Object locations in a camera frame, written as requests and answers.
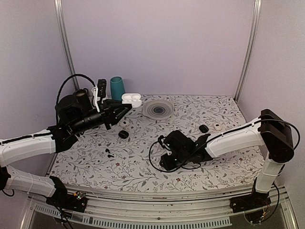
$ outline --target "patterned table surface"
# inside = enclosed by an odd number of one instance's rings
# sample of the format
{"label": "patterned table surface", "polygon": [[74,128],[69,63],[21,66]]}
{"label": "patterned table surface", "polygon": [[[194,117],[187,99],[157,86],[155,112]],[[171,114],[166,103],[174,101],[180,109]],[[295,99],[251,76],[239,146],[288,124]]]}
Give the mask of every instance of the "patterned table surface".
{"label": "patterned table surface", "polygon": [[[122,130],[119,125],[109,131],[104,126],[89,130],[72,149],[57,155],[51,175],[75,186],[137,192],[198,191],[253,183],[264,161],[258,147],[227,153],[202,163],[199,169],[156,171],[148,161],[148,151],[158,136],[181,130],[195,140],[201,135],[202,124],[209,127],[209,133],[217,133],[214,123],[221,124],[224,131],[244,124],[245,120],[229,96],[142,97],[143,104],[154,99],[174,102],[174,114],[166,120],[154,121],[142,115],[142,106],[132,109],[125,116],[130,122],[125,128],[130,134],[127,139],[118,137]],[[109,158],[106,149],[114,157]],[[152,159],[159,159],[162,154],[164,150],[155,146]]]}

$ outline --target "small black object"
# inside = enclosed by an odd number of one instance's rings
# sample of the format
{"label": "small black object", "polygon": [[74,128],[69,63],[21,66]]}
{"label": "small black object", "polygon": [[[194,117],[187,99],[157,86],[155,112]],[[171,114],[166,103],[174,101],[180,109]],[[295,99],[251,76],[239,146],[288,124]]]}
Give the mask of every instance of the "small black object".
{"label": "small black object", "polygon": [[128,138],[128,136],[129,136],[129,133],[127,131],[125,131],[125,130],[121,130],[119,132],[119,137],[120,138],[126,139],[126,138]]}
{"label": "small black object", "polygon": [[206,125],[201,125],[199,127],[199,130],[202,132],[202,133],[207,133],[209,131],[209,128],[206,126]]}

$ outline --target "white object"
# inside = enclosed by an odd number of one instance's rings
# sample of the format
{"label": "white object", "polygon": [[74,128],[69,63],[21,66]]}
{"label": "white object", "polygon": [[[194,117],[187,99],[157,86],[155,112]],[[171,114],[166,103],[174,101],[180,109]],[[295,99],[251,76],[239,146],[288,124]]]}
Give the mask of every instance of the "white object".
{"label": "white object", "polygon": [[125,128],[129,126],[129,121],[128,120],[121,120],[120,121],[120,127]]}
{"label": "white object", "polygon": [[26,173],[7,166],[8,179],[5,189],[16,189],[28,193],[37,193],[45,197],[51,197],[55,192],[55,184],[49,177],[40,177],[31,173]]}
{"label": "white object", "polygon": [[269,159],[267,155],[264,166],[257,176],[255,190],[260,193],[268,193],[284,164]]}
{"label": "white object", "polygon": [[[237,128],[241,128],[245,125],[253,124],[255,121],[259,119],[256,118],[249,123],[246,123]],[[251,125],[242,130],[234,131],[232,133],[224,134],[224,132],[220,133],[223,135],[211,142],[209,142],[206,146],[206,152],[211,157],[218,157],[222,154],[232,152],[239,149],[244,149],[251,146],[262,146],[264,145],[264,140],[261,136],[261,133],[258,132],[258,128],[261,126],[261,123],[257,123],[255,125]]]}
{"label": "white object", "polygon": [[122,104],[131,104],[133,108],[142,105],[141,95],[139,93],[125,93],[122,95]]}
{"label": "white object", "polygon": [[28,157],[55,153],[55,140],[52,135],[34,137],[37,134],[47,134],[49,130],[42,130],[32,134],[31,138],[2,144],[6,140],[0,140],[0,166],[5,167],[15,161]]}
{"label": "white object", "polygon": [[223,128],[219,123],[214,123],[214,129],[217,131],[221,131]]}
{"label": "white object", "polygon": [[97,86],[92,88],[92,93],[93,93],[93,104],[94,104],[97,112],[99,113],[100,112],[100,108],[99,108],[97,102],[100,101],[101,98],[97,96],[97,93],[98,93]]}

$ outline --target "white wall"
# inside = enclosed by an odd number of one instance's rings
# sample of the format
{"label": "white wall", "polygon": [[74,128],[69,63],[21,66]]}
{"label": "white wall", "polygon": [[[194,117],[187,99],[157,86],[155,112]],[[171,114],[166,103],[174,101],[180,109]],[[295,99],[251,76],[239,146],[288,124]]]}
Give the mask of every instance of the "white wall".
{"label": "white wall", "polygon": [[127,92],[233,95],[253,0],[63,1],[77,72]]}
{"label": "white wall", "polygon": [[[53,0],[2,0],[0,9],[0,139],[7,139],[55,124],[57,91],[69,72]],[[13,166],[45,175],[49,163],[50,155]],[[1,229],[18,228],[26,196],[0,192]]]}
{"label": "white wall", "polygon": [[263,1],[253,56],[239,103],[247,120],[270,108],[301,132],[302,140],[295,157],[280,176],[300,228],[305,224],[304,12],[305,2],[301,0]]}

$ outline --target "metal frame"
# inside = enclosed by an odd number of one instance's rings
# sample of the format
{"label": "metal frame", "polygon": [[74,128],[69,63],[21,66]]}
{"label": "metal frame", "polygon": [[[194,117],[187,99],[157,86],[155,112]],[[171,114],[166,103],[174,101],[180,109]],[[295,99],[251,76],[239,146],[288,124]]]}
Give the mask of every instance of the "metal frame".
{"label": "metal frame", "polygon": [[[288,198],[285,187],[279,187],[280,205],[283,209],[283,216],[289,229],[298,229],[298,225],[293,214],[291,203]],[[120,192],[110,192],[105,190],[96,190],[99,193],[88,193],[88,205],[85,213],[73,213],[71,222],[84,225],[91,225],[102,228],[118,228],[115,224],[126,225],[126,228],[183,228],[182,225],[206,224],[244,214],[244,212],[233,213],[230,208],[230,198],[241,196],[251,192],[248,187],[224,188],[215,190],[215,192],[198,191],[188,193],[163,193],[165,197],[161,197],[162,193],[140,193],[141,195],[128,195]],[[270,191],[271,205],[277,202],[277,191],[273,188]],[[31,217],[34,211],[59,218],[57,210],[45,204],[45,198],[38,195],[31,195],[28,199],[28,211],[25,215],[25,222],[21,229],[29,229]]]}
{"label": "metal frame", "polygon": [[253,50],[253,46],[254,46],[254,41],[255,41],[255,37],[256,37],[256,31],[257,31],[258,22],[259,22],[259,15],[261,12],[261,5],[262,5],[262,0],[255,0],[247,52],[246,52],[246,56],[244,59],[242,73],[239,78],[238,86],[237,86],[237,89],[236,89],[236,92],[234,95],[234,100],[236,101],[236,103],[238,103],[238,101],[241,97],[244,82],[245,82],[245,79],[247,76],[249,63],[250,63],[250,59],[251,59],[251,55],[252,55],[252,50]]}
{"label": "metal frame", "polygon": [[[63,18],[61,0],[54,0],[54,3],[55,3],[55,11],[56,11],[56,16],[57,16],[59,31],[60,31],[60,34],[61,34],[61,40],[62,40],[63,48],[65,50],[66,59],[67,59],[67,62],[68,62],[70,74],[73,75],[73,74],[75,74],[75,69],[74,69],[72,56],[71,56],[71,52],[70,52],[70,47],[69,47],[69,43],[68,43],[68,36],[67,36],[65,21],[64,21],[64,18]],[[80,86],[78,84],[78,81],[77,81],[76,77],[73,77],[73,84],[74,84],[75,90],[79,90]]]}

